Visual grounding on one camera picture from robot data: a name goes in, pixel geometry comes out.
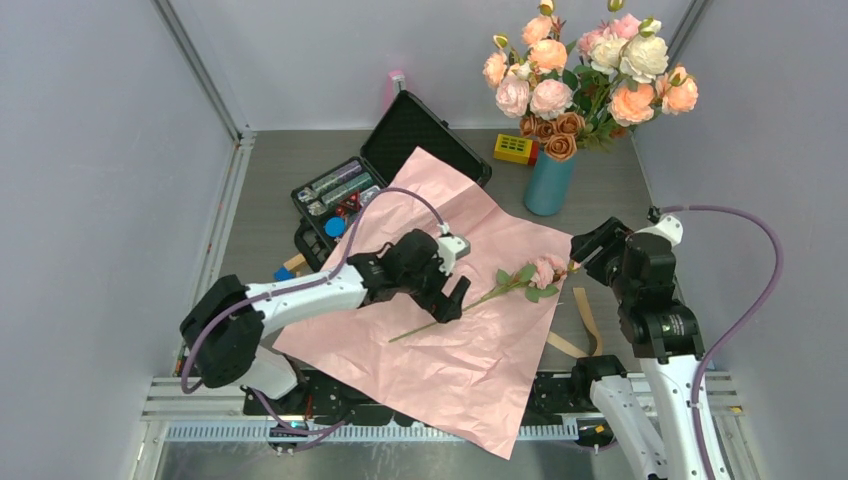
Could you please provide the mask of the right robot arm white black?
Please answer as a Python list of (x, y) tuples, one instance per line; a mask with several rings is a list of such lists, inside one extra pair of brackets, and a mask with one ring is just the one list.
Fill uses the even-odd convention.
[(673, 249), (683, 229), (673, 215), (635, 231), (611, 217), (571, 240), (570, 258), (613, 292), (620, 329), (654, 400), (651, 422), (614, 355), (578, 359), (571, 397), (599, 410), (640, 479), (728, 479), (703, 377), (705, 348), (695, 314), (675, 296)]

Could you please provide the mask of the pink wrapping paper sheet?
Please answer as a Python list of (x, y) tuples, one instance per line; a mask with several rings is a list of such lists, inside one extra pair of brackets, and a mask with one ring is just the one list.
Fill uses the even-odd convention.
[[(471, 243), (456, 276), (471, 286), (463, 305), (494, 285), (499, 268), (514, 272), (542, 254), (567, 257), (568, 233), (513, 217), (463, 173), (415, 150), (389, 193), (366, 210), (342, 244), (373, 252), (412, 229), (429, 234), (440, 221)], [(512, 455), (553, 314), (484, 320), (475, 332), (398, 335), (433, 322), (408, 296), (285, 327), (275, 348), (418, 421), (468, 440), (489, 453)]]

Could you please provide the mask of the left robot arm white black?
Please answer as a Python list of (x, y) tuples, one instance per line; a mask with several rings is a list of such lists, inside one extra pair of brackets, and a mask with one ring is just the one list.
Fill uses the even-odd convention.
[(262, 341), (294, 323), (352, 311), (408, 295), (438, 324), (457, 320), (470, 286), (462, 276), (443, 291), (471, 244), (445, 233), (414, 229), (377, 252), (345, 258), (333, 270), (285, 282), (243, 284), (237, 276), (218, 279), (180, 325), (188, 349), (181, 388), (247, 387), (264, 394), (284, 414), (298, 412), (307, 398), (292, 363)]

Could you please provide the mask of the peach rose stem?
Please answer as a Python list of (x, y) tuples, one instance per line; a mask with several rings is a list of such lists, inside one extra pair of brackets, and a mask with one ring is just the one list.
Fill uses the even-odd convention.
[(698, 100), (697, 80), (682, 65), (661, 74), (652, 83), (625, 80), (610, 93), (593, 137), (601, 144), (621, 138), (661, 115), (689, 113)]

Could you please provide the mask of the tan ribbon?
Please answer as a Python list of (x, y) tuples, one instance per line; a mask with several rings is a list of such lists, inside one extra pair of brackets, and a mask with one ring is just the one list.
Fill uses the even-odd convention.
[(574, 359), (600, 357), (604, 353), (604, 341), (594, 318), (586, 290), (582, 287), (575, 287), (572, 289), (572, 293), (584, 330), (587, 332), (594, 349), (587, 353), (554, 332), (548, 333), (546, 344)]

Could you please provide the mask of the pink rose stem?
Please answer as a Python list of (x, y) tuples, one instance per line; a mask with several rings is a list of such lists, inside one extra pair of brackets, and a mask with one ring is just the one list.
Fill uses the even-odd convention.
[(521, 316), (521, 311), (525, 309), (529, 309), (530, 317), (550, 317), (561, 305), (565, 280), (579, 272), (581, 267), (581, 261), (556, 254), (542, 254), (512, 273), (499, 268), (494, 274), (492, 288), (462, 307), (461, 315), (470, 315), (468, 322), (457, 321), (456, 326), (431, 322), (398, 335), (388, 343), (393, 344), (418, 334), (442, 336), (475, 332), (484, 320), (494, 319), (498, 323), (506, 317)]

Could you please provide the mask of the white rose stem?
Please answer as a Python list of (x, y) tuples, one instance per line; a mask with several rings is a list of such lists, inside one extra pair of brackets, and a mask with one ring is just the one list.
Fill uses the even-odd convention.
[(610, 81), (608, 100), (625, 80), (652, 83), (666, 73), (668, 45), (659, 36), (661, 29), (662, 22), (653, 17), (640, 20), (627, 15), (588, 34), (585, 57), (590, 68)]

